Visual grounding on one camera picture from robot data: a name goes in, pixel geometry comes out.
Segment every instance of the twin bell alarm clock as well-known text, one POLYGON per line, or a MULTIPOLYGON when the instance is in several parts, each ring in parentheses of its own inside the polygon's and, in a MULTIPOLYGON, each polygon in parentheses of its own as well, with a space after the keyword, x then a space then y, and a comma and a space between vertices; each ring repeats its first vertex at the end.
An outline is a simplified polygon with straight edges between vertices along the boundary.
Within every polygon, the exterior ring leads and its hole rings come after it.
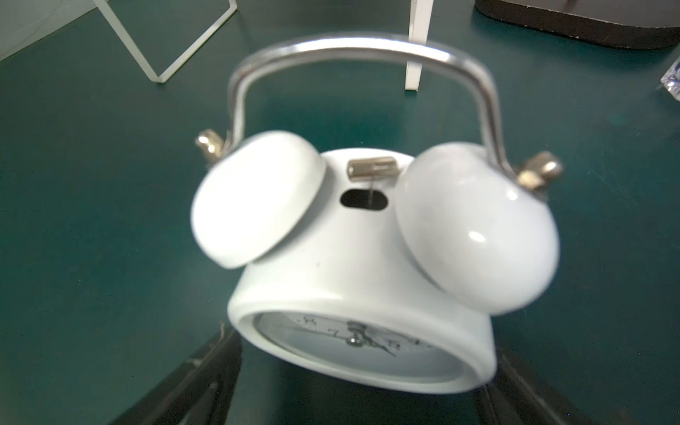
POLYGON ((496 370, 490 315, 534 301, 559 241, 543 190, 562 172, 542 152, 505 156, 494 81, 476 59, 389 35, 331 35, 266 48, 229 82, 231 131, 197 144, 210 168, 191 210, 201 249, 245 266, 228 303, 232 325, 288 362, 361 384, 454 393, 496 370), (323 60, 414 61, 474 95, 483 145, 434 146, 417 157, 381 149, 319 153, 302 137, 243 139, 245 96, 258 78, 323 60))

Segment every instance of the white metal stand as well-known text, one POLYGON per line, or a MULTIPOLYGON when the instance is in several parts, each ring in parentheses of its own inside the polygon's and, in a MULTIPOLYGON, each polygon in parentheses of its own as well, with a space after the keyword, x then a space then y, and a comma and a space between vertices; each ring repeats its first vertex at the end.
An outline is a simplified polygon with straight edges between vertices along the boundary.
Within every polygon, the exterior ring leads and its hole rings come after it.
MULTIPOLYGON (((425 43, 430 29, 434 0, 411 0, 411 18, 409 19, 409 41, 425 43)), ((420 85, 422 64, 408 62, 406 64, 406 90, 417 90, 420 85)))
POLYGON ((229 8, 227 11, 215 21, 214 24, 212 24, 205 32, 196 40, 194 43, 189 46, 188 49, 184 51, 180 55, 179 58, 175 59, 174 62, 166 69, 163 71, 163 73, 158 76, 156 72, 154 71, 153 68, 151 68, 151 65, 149 64, 149 61, 146 60, 144 55, 141 53, 139 48, 137 47, 137 44, 132 40, 132 37, 128 34, 128 32, 125 30, 123 25, 120 23, 118 17, 114 13, 113 9, 111 6, 109 6, 109 3, 107 3, 106 0, 94 0, 95 5, 99 8, 101 11, 101 14, 104 15, 104 18, 109 22, 109 25, 111 25, 111 28, 114 29, 116 34, 118 34, 118 37, 120 38, 120 41, 123 42, 125 47, 127 47, 127 50, 130 51, 130 54, 132 54, 133 58, 137 61, 139 66, 141 67, 141 70, 144 71, 147 77, 149 77, 149 80, 156 82, 156 83, 165 83, 167 80, 170 79, 170 77, 173 76, 177 70, 184 65, 186 61, 194 54, 196 51, 205 43, 211 35, 217 31, 222 24, 226 22, 227 19, 229 19, 234 12, 236 12, 236 0, 228 0, 229 1, 229 8))

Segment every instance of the green table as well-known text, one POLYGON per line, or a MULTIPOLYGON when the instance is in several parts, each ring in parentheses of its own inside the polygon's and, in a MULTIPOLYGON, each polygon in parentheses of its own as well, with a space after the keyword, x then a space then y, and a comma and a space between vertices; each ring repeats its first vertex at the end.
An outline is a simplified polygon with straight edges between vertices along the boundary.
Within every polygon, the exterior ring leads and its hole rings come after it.
MULTIPOLYGON (((112 0, 158 69, 223 1, 112 0)), ((99 13, 0 63, 0 418, 105 424, 217 330, 240 271, 195 245, 192 144, 226 130, 226 82, 246 55, 338 30, 405 33, 406 0, 241 0, 164 86, 149 83, 99 13)), ((680 423, 680 103, 658 83, 680 49, 627 52, 490 20, 438 1, 430 38, 493 72, 510 159, 550 149, 562 238, 536 303, 494 319, 497 339, 603 424, 680 423)), ((404 67, 324 63, 257 84, 248 133, 286 129, 319 150, 418 154, 479 141, 472 99, 404 67)), ((247 345, 230 424, 474 424, 469 395, 362 387, 247 345)))

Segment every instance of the clock face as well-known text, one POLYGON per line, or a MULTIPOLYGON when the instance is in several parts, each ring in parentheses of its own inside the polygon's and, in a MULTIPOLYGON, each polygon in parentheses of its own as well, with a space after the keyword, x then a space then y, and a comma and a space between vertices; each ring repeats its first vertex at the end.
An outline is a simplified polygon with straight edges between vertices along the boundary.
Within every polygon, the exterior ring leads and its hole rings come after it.
POLYGON ((274 344, 308 360, 411 382, 462 375, 456 357, 417 336, 359 321, 306 313, 262 313, 255 327, 274 344))

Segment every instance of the dark brown object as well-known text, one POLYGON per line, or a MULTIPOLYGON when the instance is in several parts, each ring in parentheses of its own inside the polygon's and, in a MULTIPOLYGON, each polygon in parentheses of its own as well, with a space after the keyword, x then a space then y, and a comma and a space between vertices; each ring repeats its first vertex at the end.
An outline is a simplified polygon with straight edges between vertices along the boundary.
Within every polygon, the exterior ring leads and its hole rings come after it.
POLYGON ((624 49, 680 43, 680 1, 476 0, 486 16, 540 31, 624 49))

